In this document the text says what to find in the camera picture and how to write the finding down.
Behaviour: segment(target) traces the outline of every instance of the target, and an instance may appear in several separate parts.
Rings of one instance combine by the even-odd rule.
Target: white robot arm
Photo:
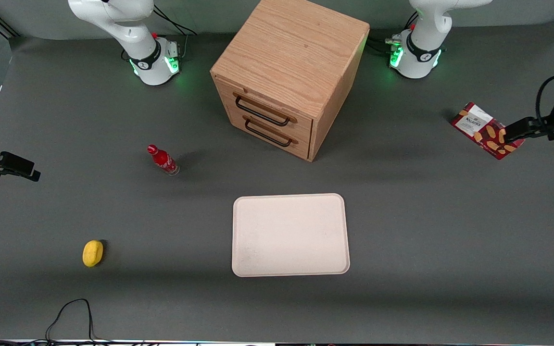
[[[493,0],[409,0],[418,12],[418,21],[412,31],[406,28],[387,39],[394,53],[390,66],[408,78],[422,78],[437,65],[441,45],[453,27],[448,11],[484,6]]]
[[[179,71],[178,45],[165,38],[154,38],[138,22],[151,15],[153,0],[68,0],[74,14],[103,29],[125,49],[134,73],[148,85],[161,85]]]

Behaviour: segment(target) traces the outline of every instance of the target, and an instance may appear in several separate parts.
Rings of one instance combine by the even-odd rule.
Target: drawer
[[[311,120],[258,101],[244,88],[217,78],[214,81],[229,120],[235,127],[303,159],[308,157]]]
[[[280,132],[300,138],[310,136],[312,121],[303,116],[294,115],[283,108],[270,105],[266,101],[259,101],[258,97],[251,96],[244,88],[231,85],[225,81],[215,79],[224,107],[244,112],[256,123],[276,128]]]
[[[242,114],[238,109],[232,111],[228,108],[231,114],[230,122],[239,129],[264,140],[276,147],[284,149],[299,158],[306,160],[309,155],[309,138],[295,138],[289,136],[274,127],[270,127],[264,123],[260,123],[256,119],[251,118],[246,114]]]

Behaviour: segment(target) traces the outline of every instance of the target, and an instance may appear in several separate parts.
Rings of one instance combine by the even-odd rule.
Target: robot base
[[[394,42],[406,42],[407,37],[412,33],[410,29],[404,30],[401,33],[393,35],[392,41]],[[432,57],[429,54],[429,60],[426,62],[418,61],[418,58],[412,53],[407,44],[400,44],[395,46],[396,50],[393,51],[390,56],[390,67],[397,70],[404,77],[411,79],[419,79],[426,77],[435,66],[437,66],[438,59],[441,55],[441,50]]]
[[[163,85],[180,71],[176,42],[167,41],[163,37],[158,37],[156,41],[161,46],[161,56],[150,70],[141,70],[130,62],[134,68],[134,73],[140,77],[143,83],[150,86]]]

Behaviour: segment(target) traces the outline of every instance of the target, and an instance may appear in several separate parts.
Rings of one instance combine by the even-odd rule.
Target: wooden top surface
[[[211,72],[317,118],[368,31],[306,0],[263,0]]]

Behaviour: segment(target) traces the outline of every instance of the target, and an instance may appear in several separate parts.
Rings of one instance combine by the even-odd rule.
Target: green led light
[[[168,65],[168,68],[170,69],[170,72],[172,72],[172,74],[175,74],[175,73],[178,72],[178,59],[177,58],[164,57],[164,61],[165,61],[166,65]]]
[[[435,62],[433,63],[433,67],[437,66],[437,63],[440,61],[440,55],[441,55],[441,49],[439,52],[437,52],[437,57],[435,57]]]
[[[390,57],[390,64],[393,67],[399,66],[402,56],[403,56],[403,48],[399,47],[396,51],[392,53],[392,56]]]
[[[138,76],[138,71],[136,70],[136,66],[132,62],[132,59],[129,60],[129,64],[132,65],[132,68],[134,68],[134,74]]]

